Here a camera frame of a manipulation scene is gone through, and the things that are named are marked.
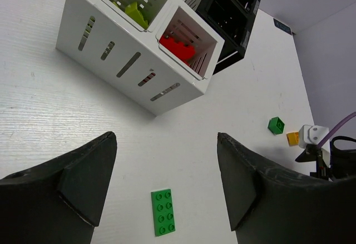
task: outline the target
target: yellow-green block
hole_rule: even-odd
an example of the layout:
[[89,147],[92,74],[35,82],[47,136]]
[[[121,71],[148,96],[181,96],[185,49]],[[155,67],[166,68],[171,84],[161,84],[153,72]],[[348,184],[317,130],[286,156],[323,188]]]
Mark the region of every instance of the yellow-green block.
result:
[[143,27],[144,30],[147,30],[149,23],[144,19],[144,16],[137,8],[137,2],[131,3],[125,8],[125,13],[133,19],[136,23]]

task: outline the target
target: white plastic container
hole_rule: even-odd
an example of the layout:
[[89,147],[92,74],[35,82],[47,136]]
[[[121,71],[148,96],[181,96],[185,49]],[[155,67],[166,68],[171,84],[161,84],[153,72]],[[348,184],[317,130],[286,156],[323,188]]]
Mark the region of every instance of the white plastic container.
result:
[[[146,30],[125,14],[133,1]],[[189,65],[159,44],[163,34],[195,47]],[[182,0],[66,0],[57,40],[60,51],[154,114],[206,92],[223,44]]]

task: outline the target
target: yellow block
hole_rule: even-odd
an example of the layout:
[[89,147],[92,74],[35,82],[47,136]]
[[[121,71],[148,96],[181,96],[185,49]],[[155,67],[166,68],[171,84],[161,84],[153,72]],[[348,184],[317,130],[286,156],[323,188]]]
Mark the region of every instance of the yellow block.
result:
[[287,134],[288,144],[289,146],[296,146],[299,143],[299,133],[293,132]]

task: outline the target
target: table surface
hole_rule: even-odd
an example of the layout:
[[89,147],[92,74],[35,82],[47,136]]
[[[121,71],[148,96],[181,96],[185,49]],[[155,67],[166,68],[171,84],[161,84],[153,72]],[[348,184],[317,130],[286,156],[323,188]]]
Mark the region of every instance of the table surface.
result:
[[[304,174],[286,135],[313,125],[292,36],[259,11],[244,60],[206,95],[155,117],[55,49],[65,0],[1,0],[0,176],[57,157],[106,131],[118,141],[92,243],[237,243],[216,155],[218,132]],[[150,192],[171,188],[176,232],[156,238]]]

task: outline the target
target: white wooden tabletop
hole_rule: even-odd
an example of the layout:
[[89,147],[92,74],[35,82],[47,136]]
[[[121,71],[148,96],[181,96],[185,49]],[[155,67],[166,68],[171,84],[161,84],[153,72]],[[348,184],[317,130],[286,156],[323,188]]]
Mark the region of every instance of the white wooden tabletop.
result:
[[[65,0],[0,0],[0,178],[106,131],[118,141],[92,243],[237,243],[216,155],[218,132],[304,174],[299,147],[274,136],[313,125],[292,36],[259,11],[244,60],[213,76],[207,94],[155,117],[55,50]],[[176,232],[154,236],[150,192],[171,188]]]

